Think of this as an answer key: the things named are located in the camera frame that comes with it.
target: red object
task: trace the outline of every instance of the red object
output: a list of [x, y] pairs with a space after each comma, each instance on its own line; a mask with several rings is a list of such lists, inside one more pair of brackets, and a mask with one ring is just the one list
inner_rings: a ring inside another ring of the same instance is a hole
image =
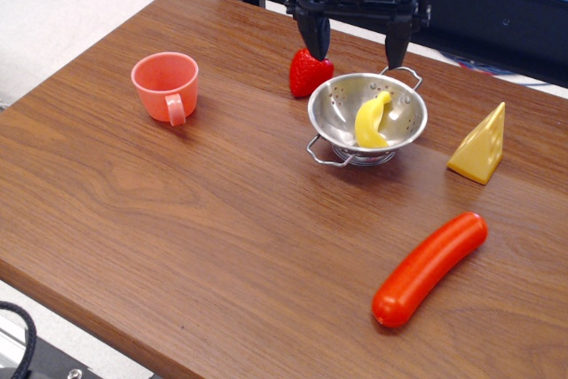
[[477, 213], [455, 217], [424, 240], [397, 267], [373, 298], [373, 315], [388, 328], [404, 325], [436, 284], [483, 244], [487, 224]]
[[290, 65], [290, 90], [295, 97], [308, 97], [325, 81], [334, 76], [329, 59], [318, 61], [307, 49], [296, 52]]

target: plastic cup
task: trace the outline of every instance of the plastic cup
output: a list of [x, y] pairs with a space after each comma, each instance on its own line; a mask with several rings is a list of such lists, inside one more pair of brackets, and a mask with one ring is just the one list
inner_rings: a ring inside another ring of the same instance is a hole
[[160, 52], [139, 61], [132, 68], [131, 78], [148, 114], [178, 126], [197, 107], [198, 74], [193, 58]]

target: toy strawberry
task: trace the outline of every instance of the toy strawberry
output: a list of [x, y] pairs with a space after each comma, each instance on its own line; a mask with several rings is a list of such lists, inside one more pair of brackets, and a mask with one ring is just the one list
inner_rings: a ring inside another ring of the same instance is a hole
[[329, 59], [318, 61], [307, 49], [296, 53], [290, 65], [290, 90], [295, 97], [308, 97], [334, 75]]

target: colander handle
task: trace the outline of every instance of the colander handle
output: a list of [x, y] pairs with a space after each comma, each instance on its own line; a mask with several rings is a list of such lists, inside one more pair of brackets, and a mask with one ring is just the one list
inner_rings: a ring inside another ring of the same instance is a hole
[[325, 164], [326, 166], [335, 166], [336, 168], [344, 168], [345, 166], [347, 166], [349, 163], [351, 163], [351, 160], [353, 160], [353, 158], [356, 156], [356, 154], [352, 154], [349, 157], [347, 157], [347, 159], [345, 159], [345, 162], [343, 163], [338, 163], [338, 162], [330, 162], [330, 161], [326, 161], [326, 160], [321, 160], [320, 158], [318, 158], [318, 156], [312, 151], [312, 146], [318, 141], [318, 139], [323, 138], [320, 134], [316, 135], [314, 139], [312, 139], [310, 141], [310, 143], [308, 144], [308, 146], [306, 147], [306, 149], [308, 150], [308, 153], [310, 153], [313, 157], [313, 160], [315, 160], [317, 163], [319, 164]]
[[[410, 73], [411, 75], [413, 75], [414, 77], [416, 77], [416, 80], [418, 81], [418, 83], [414, 87], [413, 91], [416, 91], [420, 87], [420, 85], [422, 84], [422, 78], [412, 68], [397, 67], [397, 68], [393, 68], [393, 70], [404, 70], [404, 71], [407, 71], [408, 73]], [[379, 75], [384, 75], [387, 71], [389, 71], [388, 67], [386, 67], [381, 73], [379, 73]]]

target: yellow cheese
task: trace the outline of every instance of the yellow cheese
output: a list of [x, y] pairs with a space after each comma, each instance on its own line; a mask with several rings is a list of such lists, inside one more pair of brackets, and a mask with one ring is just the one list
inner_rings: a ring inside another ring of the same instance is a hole
[[458, 146], [447, 167], [487, 184], [503, 157], [505, 103], [501, 102]]

